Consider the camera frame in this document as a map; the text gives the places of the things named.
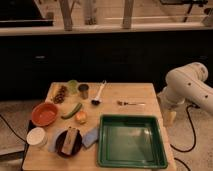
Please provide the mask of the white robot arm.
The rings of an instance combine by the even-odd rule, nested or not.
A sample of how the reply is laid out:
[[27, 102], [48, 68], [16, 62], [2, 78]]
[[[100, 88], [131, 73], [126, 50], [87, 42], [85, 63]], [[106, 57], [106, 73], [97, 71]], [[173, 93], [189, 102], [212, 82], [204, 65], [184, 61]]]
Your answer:
[[175, 109], [189, 100], [213, 115], [213, 88], [205, 84], [207, 67], [193, 62], [170, 70], [165, 77], [166, 86], [157, 94], [163, 124], [172, 126], [176, 118]]

